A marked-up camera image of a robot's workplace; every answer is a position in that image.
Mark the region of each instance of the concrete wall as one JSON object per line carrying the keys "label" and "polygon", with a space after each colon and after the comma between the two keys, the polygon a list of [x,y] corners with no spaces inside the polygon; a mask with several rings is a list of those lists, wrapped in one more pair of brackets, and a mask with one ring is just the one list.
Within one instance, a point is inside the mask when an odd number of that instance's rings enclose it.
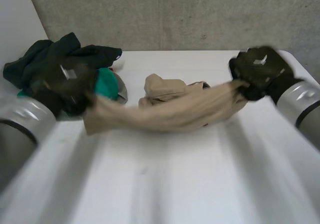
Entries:
{"label": "concrete wall", "polygon": [[320,81],[320,0],[32,0],[48,37],[124,50],[291,52]]}

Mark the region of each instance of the black glove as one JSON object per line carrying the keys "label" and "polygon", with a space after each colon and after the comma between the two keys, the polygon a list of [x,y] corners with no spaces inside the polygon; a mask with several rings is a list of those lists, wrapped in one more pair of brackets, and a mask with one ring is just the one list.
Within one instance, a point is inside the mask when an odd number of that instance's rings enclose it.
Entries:
{"label": "black glove", "polygon": [[295,79],[292,68],[271,47],[260,47],[240,52],[229,61],[233,79],[246,81],[248,87],[239,91],[248,100],[259,100],[270,95],[275,103],[289,87],[302,81]]}
{"label": "black glove", "polygon": [[32,97],[46,105],[55,116],[65,110],[80,115],[91,104],[96,71],[77,57],[51,57],[48,68],[32,79]]}

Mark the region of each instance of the beige towel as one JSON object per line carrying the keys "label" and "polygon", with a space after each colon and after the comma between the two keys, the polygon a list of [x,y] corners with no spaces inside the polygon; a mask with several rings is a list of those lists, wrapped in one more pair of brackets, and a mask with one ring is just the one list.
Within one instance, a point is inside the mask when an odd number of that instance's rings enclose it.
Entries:
{"label": "beige towel", "polygon": [[126,108],[98,96],[94,107],[87,110],[83,120],[88,134],[110,128],[162,132],[195,130],[208,123],[225,120],[242,109],[247,100],[238,93],[237,88],[243,85],[245,83],[235,80],[209,89],[201,88],[148,108]]}
{"label": "beige towel", "polygon": [[200,92],[203,88],[209,88],[204,81],[186,85],[182,80],[164,80],[156,74],[149,75],[144,85],[146,96],[139,100],[140,108],[172,101],[191,92]]}

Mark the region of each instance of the black band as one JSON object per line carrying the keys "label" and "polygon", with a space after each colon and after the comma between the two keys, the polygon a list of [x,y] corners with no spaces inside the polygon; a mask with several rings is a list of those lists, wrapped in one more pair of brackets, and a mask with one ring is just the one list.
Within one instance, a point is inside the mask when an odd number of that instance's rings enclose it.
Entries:
{"label": "black band", "polygon": [[24,126],[12,121],[12,120],[0,120],[0,124],[5,124],[5,125],[13,127],[14,129],[17,129],[21,133],[25,134],[35,144],[35,146],[37,146],[38,143],[37,143],[35,136]]}
{"label": "black band", "polygon": [[280,75],[277,77],[268,87],[267,93],[271,96],[273,102],[277,104],[281,95],[292,85],[303,81],[302,79],[296,79],[293,76]]}
{"label": "black band", "polygon": [[320,100],[318,100],[317,102],[313,103],[312,105],[308,106],[305,110],[302,111],[302,113],[300,114],[300,116],[296,119],[296,128],[300,127],[301,122],[304,120],[304,118],[315,108],[320,106]]}

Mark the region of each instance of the teal cloth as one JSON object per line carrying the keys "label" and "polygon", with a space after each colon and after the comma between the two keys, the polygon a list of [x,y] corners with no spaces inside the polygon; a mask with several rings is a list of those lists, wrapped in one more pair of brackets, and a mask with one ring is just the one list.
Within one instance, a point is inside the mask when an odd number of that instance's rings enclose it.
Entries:
{"label": "teal cloth", "polygon": [[[110,69],[98,69],[98,77],[95,83],[94,92],[96,95],[102,95],[112,100],[116,100],[118,98],[118,82]],[[23,97],[27,95],[23,92],[23,90],[21,90],[17,96]]]}

